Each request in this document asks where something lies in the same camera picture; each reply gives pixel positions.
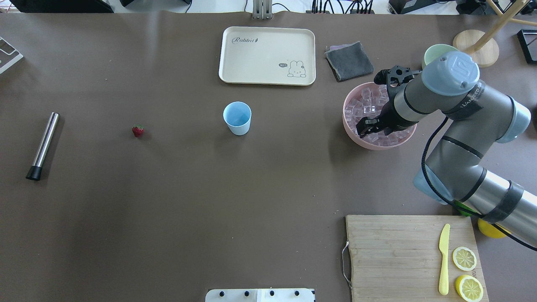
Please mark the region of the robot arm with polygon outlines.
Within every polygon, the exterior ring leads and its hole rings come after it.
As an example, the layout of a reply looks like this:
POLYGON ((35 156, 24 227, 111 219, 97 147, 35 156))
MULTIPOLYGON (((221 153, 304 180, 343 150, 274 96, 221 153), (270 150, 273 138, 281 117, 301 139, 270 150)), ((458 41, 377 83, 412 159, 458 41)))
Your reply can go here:
POLYGON ((463 211, 535 250, 535 195, 480 165, 494 143, 508 143, 526 130, 529 109, 480 80, 478 65, 458 50, 421 71, 400 66, 382 70, 374 82, 387 86, 389 100, 377 117, 357 123, 358 135, 405 130, 441 111, 441 126, 451 125, 431 153, 428 139, 415 187, 443 204, 465 204, 463 211))

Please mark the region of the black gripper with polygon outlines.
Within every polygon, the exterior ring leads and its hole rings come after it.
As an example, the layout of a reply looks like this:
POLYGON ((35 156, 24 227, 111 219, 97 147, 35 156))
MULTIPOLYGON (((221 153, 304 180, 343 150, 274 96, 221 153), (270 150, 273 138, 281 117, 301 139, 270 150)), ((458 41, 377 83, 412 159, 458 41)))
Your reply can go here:
POLYGON ((361 118, 356 124, 359 138, 372 133, 384 132, 389 135, 392 132, 406 130, 418 122, 413 122, 403 118, 395 108, 395 99, 388 101, 382 107, 381 114, 376 118, 361 118))

